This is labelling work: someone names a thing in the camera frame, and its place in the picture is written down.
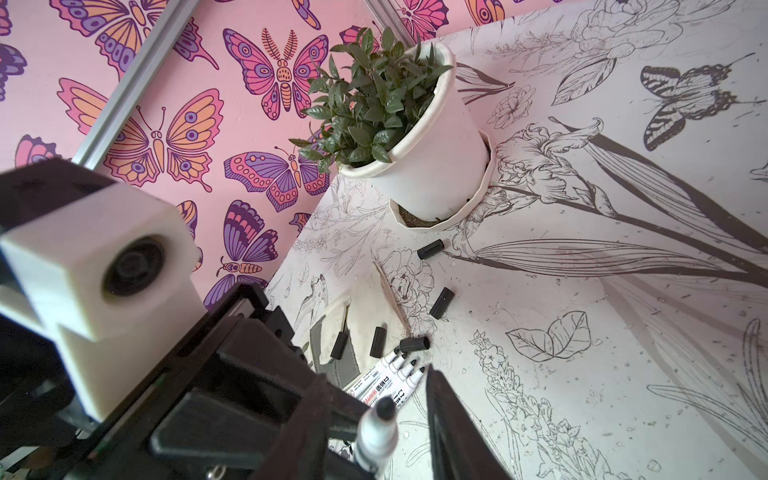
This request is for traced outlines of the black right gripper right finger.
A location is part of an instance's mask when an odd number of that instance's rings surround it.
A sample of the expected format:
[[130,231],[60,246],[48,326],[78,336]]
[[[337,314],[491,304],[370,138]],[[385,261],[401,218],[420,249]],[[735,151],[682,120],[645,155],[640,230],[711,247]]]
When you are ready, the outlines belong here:
[[426,402],[434,479],[509,479],[445,375],[429,368]]

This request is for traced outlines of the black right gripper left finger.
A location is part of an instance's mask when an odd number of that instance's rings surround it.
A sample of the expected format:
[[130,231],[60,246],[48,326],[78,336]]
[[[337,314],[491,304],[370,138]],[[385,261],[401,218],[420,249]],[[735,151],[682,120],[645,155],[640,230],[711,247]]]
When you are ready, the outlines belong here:
[[323,479],[331,421],[331,392],[317,376],[305,392],[255,479]]

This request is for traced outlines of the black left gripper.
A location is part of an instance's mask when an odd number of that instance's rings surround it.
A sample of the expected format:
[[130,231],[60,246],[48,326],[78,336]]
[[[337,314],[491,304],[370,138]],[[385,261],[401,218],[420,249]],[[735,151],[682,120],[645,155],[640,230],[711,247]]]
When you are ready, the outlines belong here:
[[[53,344],[1,323],[5,479],[255,479],[319,376],[263,290],[225,295],[103,422],[88,418]],[[329,448],[364,405],[330,385],[323,479],[365,472]]]

